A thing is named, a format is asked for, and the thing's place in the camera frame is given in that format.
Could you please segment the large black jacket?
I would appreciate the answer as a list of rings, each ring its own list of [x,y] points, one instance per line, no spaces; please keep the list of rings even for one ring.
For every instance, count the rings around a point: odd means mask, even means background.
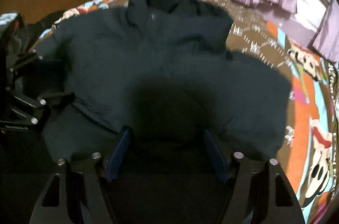
[[[274,157],[291,85],[226,48],[232,24],[198,0],[129,0],[61,22],[36,48],[45,81],[75,96],[44,129],[52,157],[91,153],[126,128],[170,153],[209,131],[252,159]]]

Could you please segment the colourful patterned bed cover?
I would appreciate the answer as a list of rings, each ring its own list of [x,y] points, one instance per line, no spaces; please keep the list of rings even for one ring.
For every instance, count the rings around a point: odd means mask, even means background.
[[[285,139],[278,152],[306,223],[327,223],[338,209],[338,67],[289,38],[275,24],[232,0],[201,0],[225,9],[234,23],[226,47],[259,59],[292,85]],[[61,20],[128,0],[92,0]]]

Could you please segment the right purple curtain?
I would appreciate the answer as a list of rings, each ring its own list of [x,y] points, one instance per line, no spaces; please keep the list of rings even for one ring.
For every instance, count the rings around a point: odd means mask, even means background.
[[[332,62],[339,59],[339,6],[337,0],[331,0],[311,47],[324,58]]]

